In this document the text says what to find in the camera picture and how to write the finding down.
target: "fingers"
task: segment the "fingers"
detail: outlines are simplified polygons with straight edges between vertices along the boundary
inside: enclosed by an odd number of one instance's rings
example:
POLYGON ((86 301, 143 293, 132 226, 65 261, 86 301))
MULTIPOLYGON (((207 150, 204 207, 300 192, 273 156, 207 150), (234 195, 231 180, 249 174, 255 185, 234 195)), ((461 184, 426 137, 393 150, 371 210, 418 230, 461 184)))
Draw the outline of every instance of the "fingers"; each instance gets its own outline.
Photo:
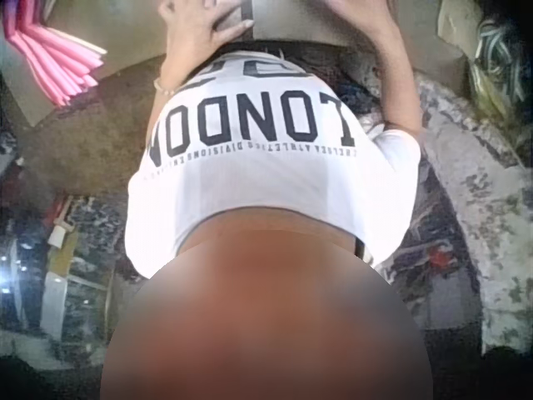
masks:
POLYGON ((216 23, 236 8, 239 8, 241 4, 242 0, 218 0, 217 5, 210 10, 212 22, 216 23))
POLYGON ((222 46, 242 36, 244 32, 253 27, 253 25, 254 22, 251 19, 247 19, 234 27, 229 27, 223 31, 216 32, 214 38, 217 41, 217 44, 222 46))
POLYGON ((170 23, 174 18, 174 2, 172 0, 163 0, 157 10, 166 23, 170 23))

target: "wrist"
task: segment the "wrist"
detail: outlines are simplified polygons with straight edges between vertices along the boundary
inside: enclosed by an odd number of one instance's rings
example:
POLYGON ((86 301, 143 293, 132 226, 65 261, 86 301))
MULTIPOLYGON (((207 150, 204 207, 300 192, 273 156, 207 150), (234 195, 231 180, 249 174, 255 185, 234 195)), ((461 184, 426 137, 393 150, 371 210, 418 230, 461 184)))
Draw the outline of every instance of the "wrist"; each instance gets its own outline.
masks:
POLYGON ((161 66, 160 83, 166 90, 179 88, 186 80, 192 69, 177 67, 167 60, 161 66))
POLYGON ((403 43, 400 28, 394 21, 383 24, 371 32, 366 32, 366 35, 378 50, 393 48, 398 43, 403 43))

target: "hand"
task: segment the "hand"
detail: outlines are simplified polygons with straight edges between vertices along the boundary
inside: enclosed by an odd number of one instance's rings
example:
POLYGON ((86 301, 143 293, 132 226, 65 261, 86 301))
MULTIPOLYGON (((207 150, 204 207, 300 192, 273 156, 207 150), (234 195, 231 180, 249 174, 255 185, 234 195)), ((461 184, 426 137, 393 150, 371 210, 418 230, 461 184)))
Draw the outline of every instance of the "hand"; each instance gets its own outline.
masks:
POLYGON ((396 26, 387 0, 323 0, 331 10, 370 39, 396 26))
POLYGON ((253 26, 243 21, 216 31, 225 16, 241 6, 242 0, 164 0, 159 13, 167 23, 167 58, 162 66, 165 89, 179 86, 194 69, 208 60, 221 46, 240 37, 253 26))

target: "skin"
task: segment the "skin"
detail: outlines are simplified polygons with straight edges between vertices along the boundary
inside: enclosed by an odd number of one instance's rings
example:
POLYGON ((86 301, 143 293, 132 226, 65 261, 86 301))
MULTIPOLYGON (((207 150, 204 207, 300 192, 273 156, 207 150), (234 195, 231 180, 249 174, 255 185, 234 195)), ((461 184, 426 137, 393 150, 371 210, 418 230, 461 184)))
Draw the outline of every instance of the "skin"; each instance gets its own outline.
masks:
POLYGON ((107 351, 103 399, 430 398, 401 396, 411 378, 431 384, 401 300, 355 256, 313 237, 204 243, 163 268, 130 310, 107 351))
MULTIPOLYGON (((399 128, 415 138, 421 130, 420 99, 400 30, 387 0, 322 0, 374 44, 381 64, 381 105, 388 128, 399 128)), ((165 0, 159 13, 167 23, 167 57, 161 68, 161 85, 174 90, 208 60, 222 45, 241 36, 253 21, 225 31, 214 30, 217 22, 238 8, 241 0, 165 0)), ((147 143, 162 109, 170 98, 158 92, 147 130, 147 143)), ((226 212, 204 222, 184 243, 182 252, 225 234, 269 229, 305 233, 355 251, 356 239, 343 231, 293 212, 254 208, 226 212)))

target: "red object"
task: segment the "red object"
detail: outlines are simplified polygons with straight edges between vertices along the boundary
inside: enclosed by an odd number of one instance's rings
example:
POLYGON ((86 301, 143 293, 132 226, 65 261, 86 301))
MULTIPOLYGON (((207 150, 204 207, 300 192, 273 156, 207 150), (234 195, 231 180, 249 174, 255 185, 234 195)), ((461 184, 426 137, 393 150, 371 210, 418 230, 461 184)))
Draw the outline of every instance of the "red object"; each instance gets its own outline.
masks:
POLYGON ((431 265, 440 269, 448 268, 453 257, 447 253, 442 252, 438 247, 434 247, 430 250, 430 262, 431 265))
POLYGON ((98 85, 89 73, 103 65, 100 54, 49 31, 40 23, 36 0, 5 0, 7 41, 26 59, 37 84, 56 105, 98 85))

